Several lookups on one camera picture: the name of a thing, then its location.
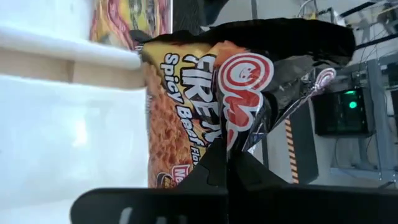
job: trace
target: green light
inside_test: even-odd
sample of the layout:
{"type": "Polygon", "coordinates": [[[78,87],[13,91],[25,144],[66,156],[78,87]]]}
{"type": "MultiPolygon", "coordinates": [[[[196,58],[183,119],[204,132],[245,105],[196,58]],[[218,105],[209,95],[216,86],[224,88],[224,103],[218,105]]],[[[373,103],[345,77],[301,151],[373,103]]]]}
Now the green light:
{"type": "Polygon", "coordinates": [[[350,90],[350,91],[345,92],[344,94],[355,94],[355,91],[354,90],[350,90]]]}
{"type": "Polygon", "coordinates": [[[349,107],[351,109],[354,109],[357,106],[356,102],[352,101],[351,103],[349,103],[349,107]]]}

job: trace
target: hazard stripe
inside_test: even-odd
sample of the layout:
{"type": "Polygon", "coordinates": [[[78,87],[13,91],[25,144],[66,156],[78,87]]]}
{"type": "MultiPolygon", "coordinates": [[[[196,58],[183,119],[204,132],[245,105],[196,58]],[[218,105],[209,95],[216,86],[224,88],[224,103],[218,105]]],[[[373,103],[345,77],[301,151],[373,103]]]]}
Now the hazard stripe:
{"type": "Polygon", "coordinates": [[[299,183],[299,173],[297,172],[296,154],[294,151],[292,126],[289,118],[285,119],[287,149],[289,150],[290,170],[292,171],[293,184],[299,183]]]}

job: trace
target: colorful packaging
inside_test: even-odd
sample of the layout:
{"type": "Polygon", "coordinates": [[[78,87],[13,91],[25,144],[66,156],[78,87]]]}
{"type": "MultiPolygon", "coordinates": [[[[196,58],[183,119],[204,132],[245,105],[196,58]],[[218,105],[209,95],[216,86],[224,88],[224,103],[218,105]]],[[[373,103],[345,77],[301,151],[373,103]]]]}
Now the colorful packaging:
{"type": "Polygon", "coordinates": [[[96,0],[90,40],[134,49],[130,30],[151,37],[172,31],[172,0],[96,0]]]}
{"type": "Polygon", "coordinates": [[[232,22],[146,41],[149,187],[175,187],[214,138],[229,153],[253,147],[321,92],[354,46],[351,30],[303,19],[232,22]],[[314,68],[322,69],[315,77],[314,68]]]}

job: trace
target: nestle logo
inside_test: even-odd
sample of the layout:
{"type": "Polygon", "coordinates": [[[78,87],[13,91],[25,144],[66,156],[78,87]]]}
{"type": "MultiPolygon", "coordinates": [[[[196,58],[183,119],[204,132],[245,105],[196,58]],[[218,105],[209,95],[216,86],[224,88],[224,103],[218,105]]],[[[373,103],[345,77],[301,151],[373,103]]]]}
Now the nestle logo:
{"type": "Polygon", "coordinates": [[[172,168],[173,180],[180,183],[188,174],[191,165],[177,165],[172,168]]]}

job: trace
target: black machine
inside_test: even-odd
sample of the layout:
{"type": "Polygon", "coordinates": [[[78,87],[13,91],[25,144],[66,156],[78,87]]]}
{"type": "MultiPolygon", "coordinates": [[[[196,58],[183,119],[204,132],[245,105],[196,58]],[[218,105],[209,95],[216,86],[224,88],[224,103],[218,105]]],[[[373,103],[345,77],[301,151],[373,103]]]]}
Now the black machine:
{"type": "Polygon", "coordinates": [[[248,152],[209,147],[175,189],[97,189],[72,206],[73,224],[392,223],[398,194],[288,184],[248,152]]]}
{"type": "Polygon", "coordinates": [[[312,103],[319,136],[367,137],[375,132],[368,88],[325,93],[314,96],[312,103]]]}

